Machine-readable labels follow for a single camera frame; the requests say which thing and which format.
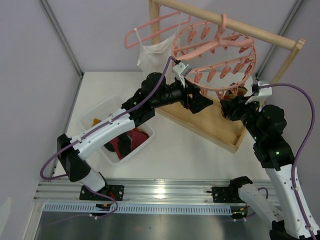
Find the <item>wooden post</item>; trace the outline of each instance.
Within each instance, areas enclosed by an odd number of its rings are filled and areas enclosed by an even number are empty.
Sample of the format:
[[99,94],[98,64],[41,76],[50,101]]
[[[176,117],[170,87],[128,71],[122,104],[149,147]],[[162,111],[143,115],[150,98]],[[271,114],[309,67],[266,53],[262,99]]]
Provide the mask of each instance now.
[[[150,21],[159,17],[160,14],[160,6],[159,4],[155,3],[153,0],[149,0],[149,15]],[[154,34],[160,31],[160,21],[151,24],[151,33]],[[151,43],[158,44],[160,43],[160,35],[155,36],[151,39]]]
[[294,49],[290,52],[289,56],[286,58],[284,63],[281,65],[279,70],[274,75],[273,79],[271,80],[270,84],[276,84],[279,82],[281,77],[285,74],[293,60],[296,58],[300,50],[303,48],[304,44],[306,43],[306,39],[300,38],[299,41],[296,42]]
[[[218,25],[222,24],[221,15],[215,14],[213,12],[201,9],[199,7],[196,7],[184,2],[180,2],[176,0],[154,0],[154,2],[160,5],[166,6],[168,8],[183,12],[185,14],[192,15],[194,17],[206,20],[214,24],[218,24]],[[226,28],[248,35],[255,39],[259,39],[264,42],[277,45],[281,48],[284,48],[290,51],[292,51],[296,47],[295,40],[291,40],[286,37],[279,36],[272,32],[268,32],[239,21],[235,21],[230,18],[228,18],[226,22]]]

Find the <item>gray wall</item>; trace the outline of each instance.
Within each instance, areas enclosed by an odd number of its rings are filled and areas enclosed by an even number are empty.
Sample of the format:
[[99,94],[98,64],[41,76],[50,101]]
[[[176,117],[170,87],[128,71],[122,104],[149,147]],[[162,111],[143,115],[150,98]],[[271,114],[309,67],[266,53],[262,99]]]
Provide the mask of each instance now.
[[1,239],[18,240],[79,81],[37,0],[0,1],[0,43],[0,205],[12,198]]
[[[197,7],[226,13],[231,19],[250,24],[261,29],[277,33],[285,21],[295,0],[181,0]],[[81,66],[87,71],[139,71],[136,66],[139,46],[130,49],[124,47],[125,34],[149,20],[147,0],[49,0],[65,36]],[[162,6],[160,14],[172,12]],[[162,40],[174,30],[162,34]],[[264,59],[270,45],[256,41],[257,64]],[[199,59],[202,66],[208,65],[206,56]]]
[[[308,143],[305,145],[298,164],[298,175],[305,198],[314,218],[320,223],[320,161],[319,161],[319,133],[320,133],[320,2],[308,0],[294,22],[287,37],[298,40],[306,38],[306,44],[298,54],[288,71],[282,77],[282,83],[291,83],[303,88],[312,98],[315,105],[316,121]],[[288,51],[279,50],[272,63],[265,70],[262,79],[270,81],[280,64],[288,55]],[[305,97],[299,92],[283,87],[273,88],[273,95],[268,103],[276,104],[284,109],[288,122],[284,137],[297,152],[304,139],[311,120],[311,111]]]

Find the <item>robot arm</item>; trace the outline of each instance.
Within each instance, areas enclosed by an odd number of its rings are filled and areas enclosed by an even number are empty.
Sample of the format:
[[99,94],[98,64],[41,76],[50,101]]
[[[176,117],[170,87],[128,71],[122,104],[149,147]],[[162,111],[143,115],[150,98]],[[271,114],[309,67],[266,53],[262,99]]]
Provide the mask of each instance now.
[[89,166],[86,161],[87,158],[96,149],[115,137],[140,126],[154,117],[155,108],[180,102],[184,108],[195,114],[212,105],[213,101],[202,96],[200,89],[196,85],[184,81],[184,76],[188,74],[190,69],[188,64],[179,61],[173,67],[176,73],[175,82],[168,85],[164,77],[155,93],[141,107],[131,110],[155,89],[162,75],[158,72],[149,74],[133,97],[124,102],[121,108],[108,119],[75,136],[67,137],[65,134],[59,136],[57,139],[58,151],[78,141],[78,143],[58,156],[70,181],[80,181],[95,192],[104,188],[107,185],[104,177]]
[[312,239],[311,232],[320,238],[319,226],[310,213],[297,174],[297,190],[311,228],[307,227],[292,186],[294,154],[282,137],[283,129],[287,125],[284,111],[274,105],[266,105],[259,111],[258,100],[270,96],[271,88],[259,89],[259,86],[254,84],[252,91],[253,96],[250,97],[237,96],[234,99],[221,100],[221,109],[227,119],[241,120],[255,140],[254,154],[270,177],[283,214],[261,197],[252,182],[237,186],[238,197],[249,204],[271,228],[271,239]]

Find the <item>white basket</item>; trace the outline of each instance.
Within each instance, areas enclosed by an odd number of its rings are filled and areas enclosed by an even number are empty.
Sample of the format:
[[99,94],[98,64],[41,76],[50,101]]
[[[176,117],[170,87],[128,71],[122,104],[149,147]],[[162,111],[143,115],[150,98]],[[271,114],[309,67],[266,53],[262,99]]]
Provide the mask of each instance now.
[[[92,127],[94,123],[94,119],[99,119],[101,121],[107,119],[110,115],[112,115],[116,110],[121,108],[121,105],[124,101],[118,96],[112,96],[103,102],[99,103],[90,111],[86,112],[82,115],[78,123],[82,127],[83,130],[88,130]],[[155,137],[154,129],[148,124],[144,123],[138,127],[142,131],[148,134],[148,139],[144,141],[140,146],[138,146],[135,150],[133,150],[130,154],[125,156],[123,159],[119,159],[117,153],[111,152],[107,150],[104,146],[99,148],[99,152],[102,156],[113,166],[117,166],[123,164],[128,161],[133,155],[135,155],[138,151],[140,151],[144,146],[146,146],[151,139]]]

